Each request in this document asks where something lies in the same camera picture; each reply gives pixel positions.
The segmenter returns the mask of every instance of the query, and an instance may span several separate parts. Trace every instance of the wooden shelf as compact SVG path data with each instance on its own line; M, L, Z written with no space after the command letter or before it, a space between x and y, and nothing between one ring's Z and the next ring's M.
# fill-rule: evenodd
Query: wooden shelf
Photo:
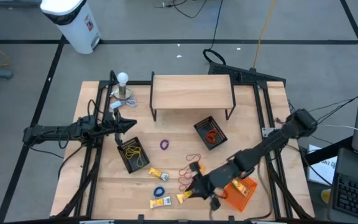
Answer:
M150 109L234 109L236 100L229 75L154 75Z

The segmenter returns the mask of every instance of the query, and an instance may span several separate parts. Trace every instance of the white trash can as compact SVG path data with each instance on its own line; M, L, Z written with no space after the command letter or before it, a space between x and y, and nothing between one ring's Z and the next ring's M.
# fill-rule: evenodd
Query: white trash can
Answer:
M41 10L78 53L93 52L101 36L86 0L42 0Z

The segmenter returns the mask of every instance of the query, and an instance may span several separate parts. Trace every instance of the floor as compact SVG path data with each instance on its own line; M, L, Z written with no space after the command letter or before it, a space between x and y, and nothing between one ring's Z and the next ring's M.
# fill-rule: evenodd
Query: floor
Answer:
M12 79L0 79L0 206L22 148L23 129L32 120L48 73L54 72L54 76L39 124L62 125L73 119L81 82L105 80L111 69L127 72L130 80L149 80L151 71L208 72L202 51L210 46L220 1L207 0L195 19L173 8L154 8L156 1L88 1L105 44L91 55L80 55L65 44L55 71L51 63L61 37L59 30L37 8L0 7L0 49L10 56L9 69L14 72ZM202 3L188 1L180 7L195 14ZM215 44L213 49L228 65L244 69L252 66L255 42L241 40L259 38L270 3L271 0L223 2L216 39L231 41ZM358 27L358 0L346 3ZM358 36L340 0L277 1L264 39L277 41L262 44L256 68L287 79L287 95L295 108L310 110L358 95L358 43L354 42ZM281 40L310 41L295 44ZM319 110L313 115L319 118L329 111ZM357 101L324 123L353 126L356 111ZM350 135L351 130L329 127L320 127L315 134L331 142ZM304 147L327 145L313 138L299 143ZM37 147L64 153L55 143ZM48 217L61 163L59 158L29 152L6 221ZM313 185L310 188L316 214L324 218L322 202Z

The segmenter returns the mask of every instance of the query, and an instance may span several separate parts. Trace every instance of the orange box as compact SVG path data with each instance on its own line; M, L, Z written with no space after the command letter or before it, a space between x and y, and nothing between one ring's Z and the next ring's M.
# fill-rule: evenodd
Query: orange box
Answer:
M241 193L237 187L234 186L233 182L239 182L242 184L246 190ZM227 184L224 188L227 197L224 199L227 203L231 204L235 209L242 212L247 206L251 196L254 194L256 188L258 187L258 183L253 181L251 178L245 178L244 180L235 179L230 184Z

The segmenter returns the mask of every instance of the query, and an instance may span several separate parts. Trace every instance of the purple rubber band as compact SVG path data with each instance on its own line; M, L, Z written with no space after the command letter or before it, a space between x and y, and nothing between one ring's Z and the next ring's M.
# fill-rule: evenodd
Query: purple rubber band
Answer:
M161 141L161 143L160 143L160 148L161 148L162 150L168 149L168 146L169 146L168 140L164 139L164 140Z

